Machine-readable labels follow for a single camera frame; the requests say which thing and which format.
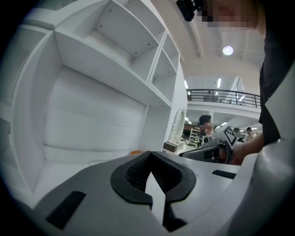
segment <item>black sleeve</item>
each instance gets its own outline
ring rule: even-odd
[[[286,29],[292,28],[294,21],[291,19],[291,12],[285,6],[281,6],[284,12],[278,11],[272,1],[263,2],[265,2],[266,36],[265,59],[260,71],[261,115],[259,122],[263,124],[264,143],[267,145],[277,141],[280,134],[266,108],[266,102],[289,72],[295,58],[295,51],[292,46],[292,37],[286,32]]]

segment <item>ceiling light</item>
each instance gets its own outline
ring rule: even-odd
[[[225,46],[222,51],[224,55],[230,56],[233,54],[234,49],[231,46]]]
[[[245,96],[241,97],[241,99],[240,99],[239,101],[242,101],[244,97],[245,97]]]
[[[188,83],[186,83],[186,81],[184,81],[184,86],[185,86],[186,89],[189,88],[189,87],[188,87]]]
[[[221,84],[221,79],[218,79],[218,83],[217,83],[217,88],[220,88],[220,84]]]

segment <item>person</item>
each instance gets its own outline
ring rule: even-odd
[[[248,127],[248,128],[247,128],[247,134],[248,134],[248,136],[247,136],[247,138],[246,138],[246,142],[248,142],[248,141],[250,141],[251,139],[254,138],[254,135],[252,134],[252,129],[251,129],[251,127]]]
[[[213,22],[222,27],[239,27],[256,30],[264,37],[265,58],[260,69],[259,122],[263,132],[245,143],[237,143],[230,164],[241,165],[244,158],[258,153],[265,145],[276,142],[280,134],[266,102],[286,77],[295,59],[293,37],[286,29],[294,22],[293,8],[288,2],[269,0],[201,0],[198,10],[203,21]]]
[[[211,122],[211,116],[209,115],[202,115],[199,119],[199,127],[200,130],[205,131],[205,137],[211,136],[214,133],[216,126]]]

